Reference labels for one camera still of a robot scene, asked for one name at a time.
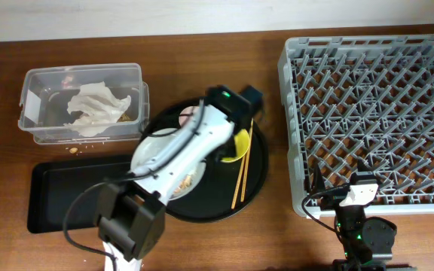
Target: chopstick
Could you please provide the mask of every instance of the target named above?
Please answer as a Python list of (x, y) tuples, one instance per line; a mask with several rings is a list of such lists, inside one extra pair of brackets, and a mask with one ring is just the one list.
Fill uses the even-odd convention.
[(252, 128), (254, 127), (254, 119), (250, 120), (250, 133), (249, 133), (249, 150), (245, 155), (246, 157), (246, 166), (244, 167), (244, 181), (242, 183), (242, 193), (240, 194), (240, 201), (244, 201), (244, 197), (246, 196), (246, 184), (247, 184), (247, 169), (249, 169), (249, 160), (250, 160), (250, 148), (252, 147)]
[(246, 155), (244, 155), (242, 157), (242, 161), (240, 162), (239, 177), (237, 177), (237, 184), (235, 186), (234, 198), (232, 199), (231, 209), (235, 208), (235, 203), (237, 201), (237, 194), (239, 193), (240, 177), (242, 177), (242, 171), (243, 171), (243, 168), (244, 168), (245, 160), (246, 160)]

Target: white wall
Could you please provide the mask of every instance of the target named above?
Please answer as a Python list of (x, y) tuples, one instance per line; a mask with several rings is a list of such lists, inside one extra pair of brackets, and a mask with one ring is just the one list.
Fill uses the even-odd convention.
[(433, 0), (0, 0), (0, 41), (423, 23)]

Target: black plate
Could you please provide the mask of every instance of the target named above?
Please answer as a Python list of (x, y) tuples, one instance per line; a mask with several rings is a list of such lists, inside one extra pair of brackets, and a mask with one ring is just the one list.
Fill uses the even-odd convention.
[[(70, 204), (85, 189), (100, 183), (103, 176), (117, 175), (130, 168), (130, 155), (38, 164), (32, 172), (28, 230), (48, 233), (62, 230)], [(93, 227), (99, 190), (91, 191), (75, 207), (69, 229)]]
[[(178, 116), (188, 106), (198, 105), (199, 99), (191, 99), (161, 112), (145, 129), (142, 140), (152, 132), (164, 128), (179, 127)], [(228, 218), (247, 206), (262, 188), (267, 176), (268, 150), (264, 135), (254, 123), (252, 147), (247, 175), (246, 197), (240, 202), (240, 192), (235, 209), (231, 209), (240, 162), (220, 163), (207, 159), (206, 171), (199, 184), (187, 195), (172, 200), (167, 214), (183, 221), (205, 223)]]

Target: dish rack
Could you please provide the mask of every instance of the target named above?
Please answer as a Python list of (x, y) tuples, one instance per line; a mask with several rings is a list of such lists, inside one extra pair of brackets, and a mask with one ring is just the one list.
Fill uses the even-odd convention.
[(383, 182), (368, 215), (434, 213), (434, 35), (290, 38), (278, 68), (300, 216), (316, 164), (333, 187), (358, 160)]

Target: rectangular black tray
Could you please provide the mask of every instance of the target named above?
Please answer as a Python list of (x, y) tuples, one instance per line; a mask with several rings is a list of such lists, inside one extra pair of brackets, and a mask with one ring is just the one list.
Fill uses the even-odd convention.
[[(49, 233), (63, 229), (62, 223), (72, 201), (105, 176), (127, 172), (130, 155), (100, 157), (55, 163), (40, 163), (33, 169), (29, 195), (28, 230)], [(99, 190), (90, 192), (72, 212), (69, 229), (93, 227)]]

